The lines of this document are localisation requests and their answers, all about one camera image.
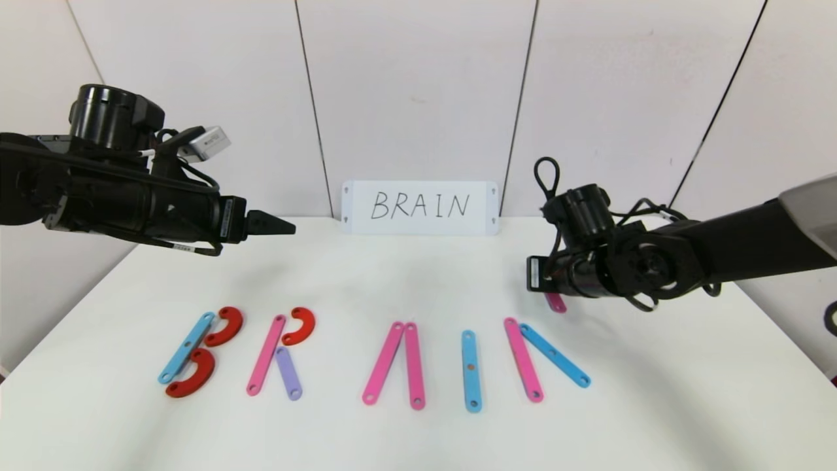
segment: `red arc piece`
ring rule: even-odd
[[[198,369],[183,381],[174,381],[166,388],[171,397],[186,397],[203,386],[215,371],[215,357],[207,349],[195,349],[189,359],[198,364]]]
[[[307,339],[311,335],[311,332],[314,332],[314,326],[316,325],[314,313],[306,308],[294,308],[294,310],[290,311],[290,316],[294,319],[301,320],[302,327],[296,332],[289,332],[288,334],[282,335],[282,344],[289,347]]]
[[[241,330],[242,324],[244,324],[244,316],[241,315],[241,311],[231,306],[221,308],[218,316],[222,319],[227,319],[227,325],[220,331],[206,336],[203,342],[208,347],[217,347],[221,344],[226,344],[235,337]]]

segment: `white sticker label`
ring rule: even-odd
[[[530,270],[529,279],[531,280],[530,281],[531,287],[533,289],[538,289],[539,287],[541,287],[541,272],[540,272],[540,270],[538,269],[538,266],[537,266],[537,259],[534,259],[534,258],[529,259],[529,270]]]
[[[341,222],[352,234],[494,235],[499,193],[493,182],[351,181]]]
[[[184,246],[182,244],[172,244],[172,249],[176,251],[194,252],[196,247]]]

